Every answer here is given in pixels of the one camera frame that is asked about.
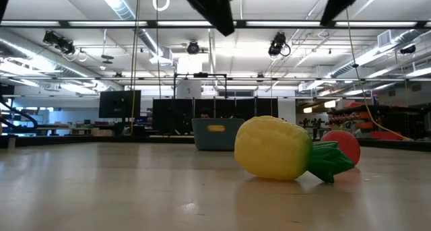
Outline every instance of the red ball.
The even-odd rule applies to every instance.
[[[338,148],[356,165],[361,156],[358,140],[346,131],[335,130],[323,135],[321,141],[337,141]]]

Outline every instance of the yellow label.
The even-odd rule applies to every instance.
[[[223,125],[209,125],[207,129],[210,132],[224,132],[226,128]]]

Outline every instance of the plush toy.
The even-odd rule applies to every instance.
[[[254,117],[241,126],[235,160],[259,177],[294,180],[308,170],[327,183],[355,166],[337,142],[313,145],[305,129],[270,116]]]
[[[346,131],[335,130],[323,135],[321,141],[336,141],[338,148],[356,165],[361,157],[361,146],[358,140]]]

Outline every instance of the gray bin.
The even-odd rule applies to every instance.
[[[198,150],[234,151],[235,138],[244,119],[193,119]]]

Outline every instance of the wooden floor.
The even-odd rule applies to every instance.
[[[255,178],[231,152],[86,143],[0,154],[0,230],[431,230],[431,154],[362,149],[334,185]]]

